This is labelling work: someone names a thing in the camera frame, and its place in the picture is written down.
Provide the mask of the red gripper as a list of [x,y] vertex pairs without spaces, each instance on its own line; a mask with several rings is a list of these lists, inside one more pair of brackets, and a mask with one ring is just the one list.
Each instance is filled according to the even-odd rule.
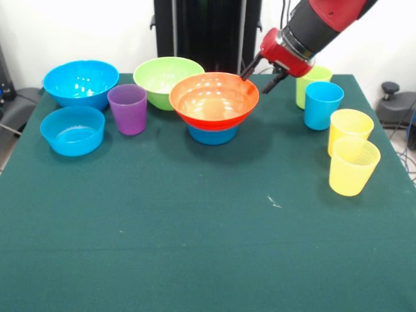
[[260,52],[256,54],[240,78],[246,81],[262,59],[267,59],[269,63],[282,67],[283,71],[277,71],[275,77],[263,89],[263,94],[268,94],[275,86],[284,80],[288,74],[293,77],[303,77],[309,73],[315,65],[315,58],[306,59],[297,54],[284,40],[283,32],[273,28],[267,32],[260,45]]

